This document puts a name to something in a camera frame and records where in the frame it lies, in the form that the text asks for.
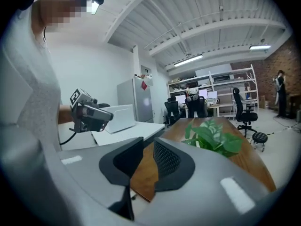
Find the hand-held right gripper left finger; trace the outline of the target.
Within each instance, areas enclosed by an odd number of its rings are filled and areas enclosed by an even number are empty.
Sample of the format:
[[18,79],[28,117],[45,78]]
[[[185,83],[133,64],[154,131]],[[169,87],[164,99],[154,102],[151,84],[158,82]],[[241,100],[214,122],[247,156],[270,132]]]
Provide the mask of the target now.
[[134,220],[130,179],[143,158],[143,137],[113,144],[59,152],[79,186],[98,203]]

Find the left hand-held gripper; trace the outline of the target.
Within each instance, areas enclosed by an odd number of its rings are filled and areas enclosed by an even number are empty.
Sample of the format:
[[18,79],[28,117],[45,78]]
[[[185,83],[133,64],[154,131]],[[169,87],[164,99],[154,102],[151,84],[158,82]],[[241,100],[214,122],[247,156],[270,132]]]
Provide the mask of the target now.
[[105,129],[108,121],[113,119],[112,113],[101,109],[97,104],[97,99],[81,88],[74,91],[70,102],[71,116],[74,122],[74,127],[70,130],[75,133],[101,132]]

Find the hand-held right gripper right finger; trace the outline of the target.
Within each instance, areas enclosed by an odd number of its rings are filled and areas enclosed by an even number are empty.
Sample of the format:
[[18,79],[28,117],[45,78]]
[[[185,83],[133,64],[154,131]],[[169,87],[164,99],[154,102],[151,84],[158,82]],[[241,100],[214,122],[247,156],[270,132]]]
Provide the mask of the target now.
[[226,157],[164,138],[154,141],[155,196],[141,226],[254,226],[268,190]]

